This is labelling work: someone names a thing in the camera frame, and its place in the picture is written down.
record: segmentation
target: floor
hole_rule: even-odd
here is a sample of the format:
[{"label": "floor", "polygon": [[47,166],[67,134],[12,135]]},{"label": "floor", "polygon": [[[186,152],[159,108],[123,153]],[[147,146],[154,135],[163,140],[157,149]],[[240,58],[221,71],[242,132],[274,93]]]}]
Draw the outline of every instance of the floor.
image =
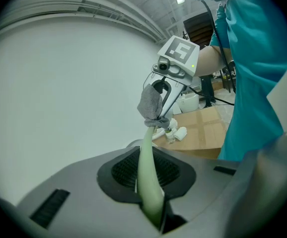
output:
[{"label": "floor", "polygon": [[[234,103],[235,101],[235,93],[232,90],[229,93],[228,90],[226,89],[219,89],[217,91],[214,91],[214,96],[216,98],[219,98],[219,99],[231,102],[231,103]],[[204,106],[205,106],[205,100],[200,101],[199,103],[200,109],[202,109]],[[212,106],[216,106],[227,129],[233,116],[234,106],[226,104],[221,101],[216,101],[216,103],[212,103]]]}]

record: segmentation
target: teal sleeve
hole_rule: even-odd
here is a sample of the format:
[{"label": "teal sleeve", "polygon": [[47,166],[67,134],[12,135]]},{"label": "teal sleeve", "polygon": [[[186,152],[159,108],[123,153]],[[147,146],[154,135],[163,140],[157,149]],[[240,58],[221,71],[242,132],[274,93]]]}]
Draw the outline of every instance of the teal sleeve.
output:
[{"label": "teal sleeve", "polygon": [[[216,31],[218,33],[219,39],[221,40],[223,48],[230,48],[229,40],[227,35],[227,21],[224,7],[220,5],[216,12],[216,21],[215,21]],[[211,37],[210,46],[219,46],[215,32],[213,32]]]}]

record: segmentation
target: green flexible strip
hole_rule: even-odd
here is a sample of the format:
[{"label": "green flexible strip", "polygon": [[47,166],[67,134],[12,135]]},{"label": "green flexible strip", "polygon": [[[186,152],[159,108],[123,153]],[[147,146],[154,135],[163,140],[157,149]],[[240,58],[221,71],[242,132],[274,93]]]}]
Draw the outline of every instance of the green flexible strip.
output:
[{"label": "green flexible strip", "polygon": [[143,201],[143,212],[159,228],[164,196],[154,166],[152,154],[153,130],[154,127],[149,127],[143,138],[138,162],[137,189]]}]

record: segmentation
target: gray cloth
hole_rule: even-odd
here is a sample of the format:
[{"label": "gray cloth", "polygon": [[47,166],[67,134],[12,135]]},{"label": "gray cloth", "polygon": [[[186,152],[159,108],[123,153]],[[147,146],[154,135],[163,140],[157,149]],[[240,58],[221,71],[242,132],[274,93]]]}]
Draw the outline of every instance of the gray cloth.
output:
[{"label": "gray cloth", "polygon": [[159,126],[165,129],[169,127],[168,118],[161,117],[158,119],[162,111],[162,97],[150,84],[144,88],[137,109],[145,118],[144,124],[146,126]]}]

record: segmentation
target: teal shirt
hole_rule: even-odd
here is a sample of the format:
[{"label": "teal shirt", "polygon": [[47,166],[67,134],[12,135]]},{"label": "teal shirt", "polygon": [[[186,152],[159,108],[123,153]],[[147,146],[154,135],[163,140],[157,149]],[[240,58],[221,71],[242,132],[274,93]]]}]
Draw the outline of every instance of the teal shirt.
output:
[{"label": "teal shirt", "polygon": [[[241,161],[283,133],[266,96],[287,70],[287,21],[272,0],[228,0],[215,26],[236,65],[233,117],[219,159]],[[211,46],[218,46],[213,34]]]}]

